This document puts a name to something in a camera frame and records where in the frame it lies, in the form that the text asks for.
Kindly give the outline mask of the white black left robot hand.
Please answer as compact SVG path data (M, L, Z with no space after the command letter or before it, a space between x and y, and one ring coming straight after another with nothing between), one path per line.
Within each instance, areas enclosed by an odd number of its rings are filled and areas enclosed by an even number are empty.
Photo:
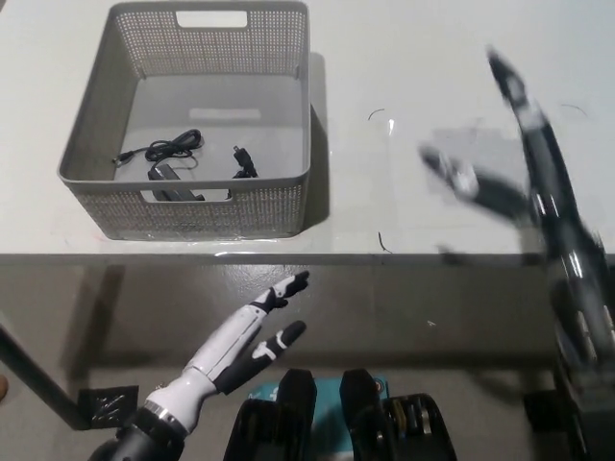
M210 335L178 377L147 397L144 407L175 425L182 436L191 434L206 399L229 395L241 387L282 356L306 331L305 322L295 321L249 348L266 317L305 290L308 277L309 272L304 271L283 279L241 306Z

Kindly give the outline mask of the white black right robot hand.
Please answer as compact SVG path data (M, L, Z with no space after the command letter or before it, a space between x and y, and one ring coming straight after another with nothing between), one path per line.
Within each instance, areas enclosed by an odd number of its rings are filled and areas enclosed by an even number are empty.
M553 126L529 93L514 66L497 50L486 51L493 78L517 121L529 189L475 168L425 146L424 165L466 203L488 209L513 223L529 220L542 237L547 263L562 260L579 277L609 272L601 239L583 223L574 188Z

